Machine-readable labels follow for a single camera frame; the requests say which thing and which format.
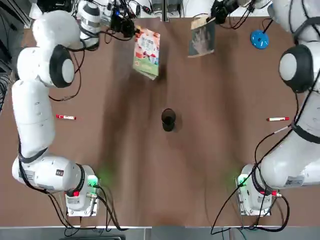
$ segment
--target book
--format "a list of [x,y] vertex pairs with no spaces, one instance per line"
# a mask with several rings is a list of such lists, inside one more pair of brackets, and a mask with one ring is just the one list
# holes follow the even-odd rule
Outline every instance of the book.
[[133,68],[154,80],[159,75],[160,34],[137,27],[135,34]]
[[188,58],[211,54],[215,51],[215,18],[207,22],[207,17],[191,22],[192,38],[189,42]]

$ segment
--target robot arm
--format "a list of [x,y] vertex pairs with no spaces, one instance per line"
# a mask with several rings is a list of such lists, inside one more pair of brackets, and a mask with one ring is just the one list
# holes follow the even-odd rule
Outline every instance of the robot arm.
[[272,190],[320,183],[320,7],[316,0],[277,0],[273,11],[295,43],[281,56],[280,77],[295,94],[304,93],[305,100],[292,131],[262,160],[261,172],[252,164],[243,168],[238,184],[253,171],[239,189],[243,215],[263,216]]
[[229,14],[233,13],[239,7],[251,5],[252,9],[262,7],[264,0],[215,0],[211,8],[210,18],[215,18],[217,24],[223,24]]
[[70,216],[94,216],[98,179],[91,167],[50,154],[55,125],[49,88],[72,84],[75,68],[66,49],[99,45],[100,10],[90,2],[79,3],[80,24],[67,12],[45,13],[32,28],[36,47],[23,49],[18,57],[19,80],[12,86],[12,104],[17,125],[18,156],[12,175],[20,183],[46,193],[64,191]]

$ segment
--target brown table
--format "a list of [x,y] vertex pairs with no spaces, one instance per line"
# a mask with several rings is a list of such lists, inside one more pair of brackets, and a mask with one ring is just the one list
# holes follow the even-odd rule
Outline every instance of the brown table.
[[[270,46],[257,50],[249,37],[261,21],[249,18],[237,31],[217,27],[215,53],[187,58],[190,19],[139,20],[161,34],[161,75],[155,81],[132,70],[133,40],[112,40],[109,45],[101,41],[98,51],[85,53],[79,95],[52,103],[54,114],[77,120],[56,119],[50,150],[96,170],[112,188],[122,226],[209,226],[234,189],[234,178],[253,162],[256,144],[287,124],[266,118],[294,115],[294,94],[278,74],[291,36],[274,24],[268,30]],[[34,44],[30,31],[25,42]],[[71,87],[52,89],[50,94],[68,96],[78,81],[77,77]],[[162,129],[165,108],[178,115],[175,132]],[[48,198],[11,175],[18,143],[11,96],[0,116],[0,133],[0,226],[61,225]],[[259,156],[280,137],[267,140]],[[290,202],[290,226],[320,225],[319,187],[282,193]],[[89,224],[103,226],[102,205],[98,215]],[[246,224],[252,221],[245,218]],[[281,225],[279,209],[260,223]],[[240,225],[232,198],[217,226]]]

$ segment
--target white marker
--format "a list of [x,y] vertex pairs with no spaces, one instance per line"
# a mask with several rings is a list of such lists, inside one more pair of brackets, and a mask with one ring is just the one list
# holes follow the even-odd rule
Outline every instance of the white marker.
[[268,122],[274,122],[274,121],[289,121],[290,117],[269,117],[266,119]]
[[66,116],[66,115],[59,115],[59,114],[56,114],[55,117],[57,119],[70,119],[70,120],[76,120],[77,117],[75,116]]

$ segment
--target black cup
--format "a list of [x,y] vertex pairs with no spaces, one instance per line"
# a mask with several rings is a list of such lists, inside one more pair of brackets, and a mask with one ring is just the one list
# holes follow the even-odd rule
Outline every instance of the black cup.
[[162,112],[161,120],[163,130],[171,132],[175,128],[176,113],[171,108],[167,108]]

